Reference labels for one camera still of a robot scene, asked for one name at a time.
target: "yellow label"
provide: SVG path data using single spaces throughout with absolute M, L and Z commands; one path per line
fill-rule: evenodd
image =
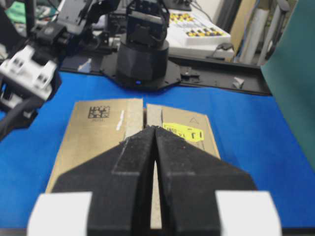
M 181 138 L 184 138 L 186 141 L 199 142 L 205 139 L 203 130 L 201 129 L 196 129 L 176 123 L 163 123 L 163 128 Z

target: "white wall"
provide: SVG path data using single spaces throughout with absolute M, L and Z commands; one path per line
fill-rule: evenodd
M 209 14 L 216 23 L 224 0 L 197 0 L 202 9 Z

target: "cardboard box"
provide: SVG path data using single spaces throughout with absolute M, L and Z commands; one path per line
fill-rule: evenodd
M 147 125 L 161 126 L 220 159 L 209 119 L 204 114 L 147 104 Z
M 61 174 L 140 132 L 143 125 L 142 99 L 77 102 L 46 192 L 51 192 Z
M 142 99 L 77 102 L 46 189 L 68 170 L 113 148 L 144 127 Z M 203 114 L 148 104 L 146 125 L 161 126 L 190 144 L 220 158 L 208 117 Z M 158 172 L 155 165 L 151 228 L 161 229 Z

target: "blue table surface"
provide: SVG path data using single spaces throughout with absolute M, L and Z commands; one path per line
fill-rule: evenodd
M 283 227 L 315 227 L 315 173 L 272 97 L 218 88 L 122 89 L 104 77 L 62 73 L 63 85 L 30 129 L 0 143 L 0 228 L 25 228 L 44 192 L 76 101 L 143 98 L 207 114 L 223 160 L 271 192 Z

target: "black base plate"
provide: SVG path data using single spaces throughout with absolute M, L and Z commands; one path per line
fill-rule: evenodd
M 117 53 L 104 56 L 100 68 L 102 73 L 116 84 L 129 89 L 155 91 L 181 82 L 180 67 L 171 61 L 168 61 L 165 76 L 154 81 L 126 80 L 125 78 L 120 78 L 116 76 L 116 67 Z

